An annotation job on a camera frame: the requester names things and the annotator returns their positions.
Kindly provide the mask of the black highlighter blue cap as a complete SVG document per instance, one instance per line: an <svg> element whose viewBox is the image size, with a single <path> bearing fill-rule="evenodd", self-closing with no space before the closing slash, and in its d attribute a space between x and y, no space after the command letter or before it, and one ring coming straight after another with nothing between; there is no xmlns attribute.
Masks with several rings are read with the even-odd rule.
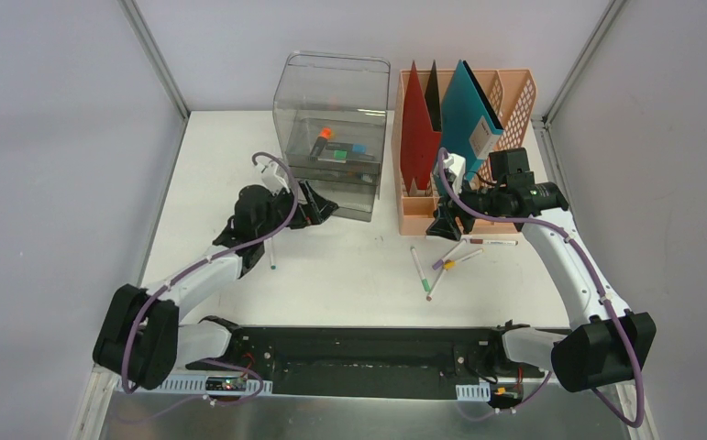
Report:
<svg viewBox="0 0 707 440"><path fill-rule="evenodd" d="M367 147L362 144L344 142L328 142L326 144L326 149L333 151L340 150L357 154L365 154L367 152Z"/></svg>

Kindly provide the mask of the white marker yellow cap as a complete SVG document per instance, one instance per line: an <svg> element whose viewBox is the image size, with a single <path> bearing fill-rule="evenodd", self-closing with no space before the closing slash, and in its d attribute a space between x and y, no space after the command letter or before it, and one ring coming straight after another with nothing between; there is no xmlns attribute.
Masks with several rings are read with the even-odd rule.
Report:
<svg viewBox="0 0 707 440"><path fill-rule="evenodd" d="M474 258L478 257L478 256L481 255L483 252L484 252L484 250L483 250L482 248L478 248L478 249L476 249L476 250L474 250L474 251L472 251L472 252L470 252L470 253L468 253L468 254L462 256L462 257L459 257L459 258L456 258L456 259L449 259L449 260L447 260L446 262L443 263L442 268L443 268L444 270L451 270L451 269L455 268L456 266L458 266L459 264L461 264L461 263L463 263L463 262L466 262L466 261L468 261L468 260L470 260L470 259L474 259Z"/></svg>

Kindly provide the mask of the black highlighter orange cap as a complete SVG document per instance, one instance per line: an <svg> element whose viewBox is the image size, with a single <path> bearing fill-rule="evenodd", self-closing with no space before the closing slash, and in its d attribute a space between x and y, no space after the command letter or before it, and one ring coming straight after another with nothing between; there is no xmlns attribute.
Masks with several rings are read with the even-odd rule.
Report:
<svg viewBox="0 0 707 440"><path fill-rule="evenodd" d="M330 127L323 127L317 138L315 139L315 142L313 146L311 147L309 156L311 158L316 158L321 154L321 152L326 148L326 144L329 142L329 140L334 136L334 132Z"/></svg>

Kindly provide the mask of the teal blue folder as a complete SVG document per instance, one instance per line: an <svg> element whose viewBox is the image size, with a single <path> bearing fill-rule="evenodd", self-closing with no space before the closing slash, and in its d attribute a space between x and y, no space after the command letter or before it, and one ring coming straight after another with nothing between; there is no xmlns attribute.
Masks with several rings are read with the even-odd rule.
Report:
<svg viewBox="0 0 707 440"><path fill-rule="evenodd" d="M440 146L466 161L465 180L477 177L503 134L503 124L473 69L459 60L441 100Z"/></svg>

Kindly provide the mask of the red folder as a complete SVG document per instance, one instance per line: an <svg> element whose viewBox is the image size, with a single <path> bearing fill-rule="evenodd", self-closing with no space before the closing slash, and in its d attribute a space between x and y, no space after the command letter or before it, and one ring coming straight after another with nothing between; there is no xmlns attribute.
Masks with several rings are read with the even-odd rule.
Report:
<svg viewBox="0 0 707 440"><path fill-rule="evenodd" d="M412 63L403 84L400 170L410 196L423 196L430 189L431 172L441 140L441 100L436 65L425 77Z"/></svg>

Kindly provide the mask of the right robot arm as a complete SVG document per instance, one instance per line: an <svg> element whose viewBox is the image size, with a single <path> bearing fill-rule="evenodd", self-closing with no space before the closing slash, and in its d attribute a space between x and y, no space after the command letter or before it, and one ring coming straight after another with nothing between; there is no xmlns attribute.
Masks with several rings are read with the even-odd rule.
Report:
<svg viewBox="0 0 707 440"><path fill-rule="evenodd" d="M445 149L434 176L442 195L427 228L430 236L459 240L476 220L514 224L541 258L569 319L567 335L515 325L486 348L492 373L505 376L521 363L552 372L569 392L631 380L644 385L642 368L656 335L649 313L636 313L603 277L574 222L569 202L553 182L536 182L524 148L489 156L494 185L474 190L465 160Z"/></svg>

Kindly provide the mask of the black highlighter green cap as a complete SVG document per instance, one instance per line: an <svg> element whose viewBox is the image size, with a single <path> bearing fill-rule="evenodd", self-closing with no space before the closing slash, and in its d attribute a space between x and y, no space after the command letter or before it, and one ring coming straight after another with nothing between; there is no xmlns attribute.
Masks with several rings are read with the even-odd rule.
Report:
<svg viewBox="0 0 707 440"><path fill-rule="evenodd" d="M348 152L342 149L324 149L316 159L318 161L345 163L348 159Z"/></svg>

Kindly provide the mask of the clear grey drawer organizer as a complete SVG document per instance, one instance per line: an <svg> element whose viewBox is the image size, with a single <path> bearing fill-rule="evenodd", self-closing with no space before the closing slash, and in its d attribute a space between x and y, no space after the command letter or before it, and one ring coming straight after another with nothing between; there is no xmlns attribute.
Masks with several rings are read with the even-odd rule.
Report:
<svg viewBox="0 0 707 440"><path fill-rule="evenodd" d="M293 175L369 222L380 195L391 64L384 58L297 50L273 96L272 116Z"/></svg>

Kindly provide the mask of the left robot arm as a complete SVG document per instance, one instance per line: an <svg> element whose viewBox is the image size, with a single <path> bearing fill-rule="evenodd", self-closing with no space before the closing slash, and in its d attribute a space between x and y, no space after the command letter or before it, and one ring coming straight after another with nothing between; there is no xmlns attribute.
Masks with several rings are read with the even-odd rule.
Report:
<svg viewBox="0 0 707 440"><path fill-rule="evenodd" d="M265 253L265 241L285 227L319 226L339 208L300 181L241 189L234 213L198 261L150 287L125 284L113 294L95 341L93 361L120 376L127 393L154 390L173 369L210 358L222 370L236 369L244 347L222 324L182 319L223 288L244 277Z"/></svg>

